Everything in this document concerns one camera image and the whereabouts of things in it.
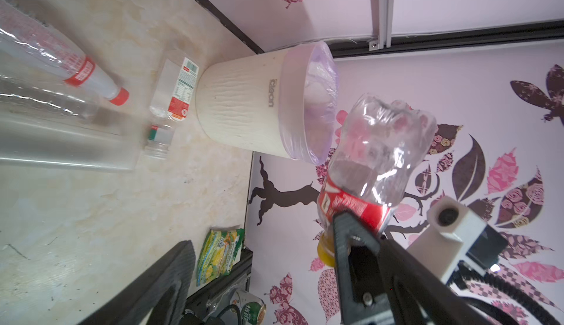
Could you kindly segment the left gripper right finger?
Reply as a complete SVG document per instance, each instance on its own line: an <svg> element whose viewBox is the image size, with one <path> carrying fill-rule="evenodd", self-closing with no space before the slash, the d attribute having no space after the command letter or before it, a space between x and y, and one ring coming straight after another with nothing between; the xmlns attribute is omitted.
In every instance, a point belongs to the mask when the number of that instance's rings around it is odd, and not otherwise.
<svg viewBox="0 0 564 325"><path fill-rule="evenodd" d="M397 242L375 235L354 213L338 213L332 226L342 323L487 324Z"/></svg>

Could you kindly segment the white red label bottle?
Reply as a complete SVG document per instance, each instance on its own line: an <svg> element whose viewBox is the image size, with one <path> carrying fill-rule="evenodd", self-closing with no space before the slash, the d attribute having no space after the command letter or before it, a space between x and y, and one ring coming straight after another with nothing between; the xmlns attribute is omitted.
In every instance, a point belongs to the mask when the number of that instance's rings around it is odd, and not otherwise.
<svg viewBox="0 0 564 325"><path fill-rule="evenodd" d="M152 120L145 145L147 156L162 160L168 157L176 125L187 118L199 71L187 56L169 54L163 59L149 106Z"/></svg>

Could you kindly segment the clear rectangular green label bottle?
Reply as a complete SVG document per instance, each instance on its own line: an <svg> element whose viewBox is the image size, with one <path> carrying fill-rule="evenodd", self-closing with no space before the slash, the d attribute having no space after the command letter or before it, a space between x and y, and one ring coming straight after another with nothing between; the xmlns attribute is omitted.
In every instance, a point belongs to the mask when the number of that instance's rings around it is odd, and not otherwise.
<svg viewBox="0 0 564 325"><path fill-rule="evenodd" d="M107 172L132 171L140 145L132 137L54 122L1 115L1 163Z"/></svg>

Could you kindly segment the red label yellow cap bottle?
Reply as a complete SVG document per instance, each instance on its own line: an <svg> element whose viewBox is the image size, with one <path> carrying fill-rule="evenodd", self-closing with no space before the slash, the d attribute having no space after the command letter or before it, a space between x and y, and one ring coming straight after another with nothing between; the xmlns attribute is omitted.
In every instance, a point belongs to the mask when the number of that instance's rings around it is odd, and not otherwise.
<svg viewBox="0 0 564 325"><path fill-rule="evenodd" d="M427 155L438 126L429 112L373 94L361 96L341 127L317 201L323 232L319 259L333 268L333 218L350 211L380 235L401 203L408 181Z"/></svg>

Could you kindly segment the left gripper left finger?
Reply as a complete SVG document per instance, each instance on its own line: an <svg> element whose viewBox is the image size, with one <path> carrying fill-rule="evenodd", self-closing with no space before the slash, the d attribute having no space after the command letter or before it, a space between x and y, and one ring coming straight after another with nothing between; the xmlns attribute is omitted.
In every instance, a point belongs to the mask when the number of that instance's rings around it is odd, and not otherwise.
<svg viewBox="0 0 564 325"><path fill-rule="evenodd" d="M195 249L181 241L82 324L178 324L195 270Z"/></svg>

